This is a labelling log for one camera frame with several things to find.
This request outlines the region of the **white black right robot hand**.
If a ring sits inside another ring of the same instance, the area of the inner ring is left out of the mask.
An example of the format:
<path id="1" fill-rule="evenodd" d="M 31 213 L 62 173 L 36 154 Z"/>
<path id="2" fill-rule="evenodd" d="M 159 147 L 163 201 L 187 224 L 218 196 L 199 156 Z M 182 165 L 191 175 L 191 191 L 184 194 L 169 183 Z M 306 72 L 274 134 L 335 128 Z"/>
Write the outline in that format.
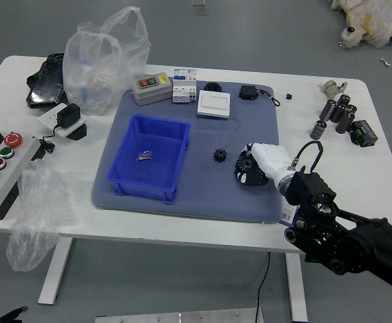
<path id="1" fill-rule="evenodd" d="M 235 177 L 246 186 L 264 186 L 273 180 L 277 191 L 284 194 L 295 173 L 290 165 L 291 158 L 282 146 L 249 143 L 236 161 Z"/>

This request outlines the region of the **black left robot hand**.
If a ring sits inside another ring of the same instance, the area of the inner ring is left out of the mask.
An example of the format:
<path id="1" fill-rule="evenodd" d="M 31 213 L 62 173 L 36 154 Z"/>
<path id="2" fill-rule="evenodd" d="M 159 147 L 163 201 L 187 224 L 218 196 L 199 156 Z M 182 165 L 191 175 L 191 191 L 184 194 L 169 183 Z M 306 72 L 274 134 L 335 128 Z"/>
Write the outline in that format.
<path id="1" fill-rule="evenodd" d="M 28 311 L 27 306 L 21 306 L 16 308 L 3 316 L 0 317 L 0 323 L 15 323 L 15 322 L 22 322 L 22 319 L 19 318 L 21 314 Z"/>

